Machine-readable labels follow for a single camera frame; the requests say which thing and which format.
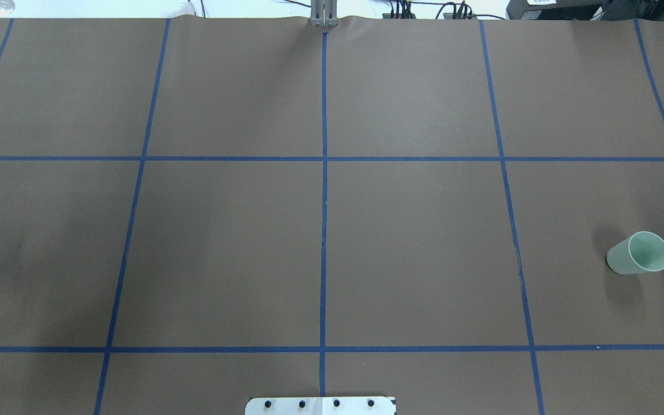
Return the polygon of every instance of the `gray metal bracket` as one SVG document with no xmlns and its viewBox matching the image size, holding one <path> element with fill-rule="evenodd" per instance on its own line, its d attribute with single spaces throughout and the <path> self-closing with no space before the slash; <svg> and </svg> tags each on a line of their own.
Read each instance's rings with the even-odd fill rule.
<svg viewBox="0 0 664 415">
<path fill-rule="evenodd" d="M 312 26 L 337 26 L 337 0 L 311 0 Z"/>
</svg>

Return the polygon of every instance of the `overturned cup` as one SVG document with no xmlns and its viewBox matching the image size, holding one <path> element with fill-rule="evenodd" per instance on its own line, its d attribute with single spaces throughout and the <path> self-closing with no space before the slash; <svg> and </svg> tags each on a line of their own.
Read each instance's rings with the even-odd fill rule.
<svg viewBox="0 0 664 415">
<path fill-rule="evenodd" d="M 664 241 L 654 233 L 641 231 L 619 242 L 606 254 L 615 273 L 629 275 L 664 270 Z"/>
</svg>

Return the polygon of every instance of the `light green cup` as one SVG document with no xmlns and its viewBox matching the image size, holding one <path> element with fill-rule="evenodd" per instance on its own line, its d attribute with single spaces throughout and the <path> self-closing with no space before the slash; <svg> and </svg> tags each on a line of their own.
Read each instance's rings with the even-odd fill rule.
<svg viewBox="0 0 664 415">
<path fill-rule="evenodd" d="M 606 254 L 606 263 L 622 275 L 664 270 L 664 241 L 654 233 L 641 231 L 619 242 Z"/>
</svg>

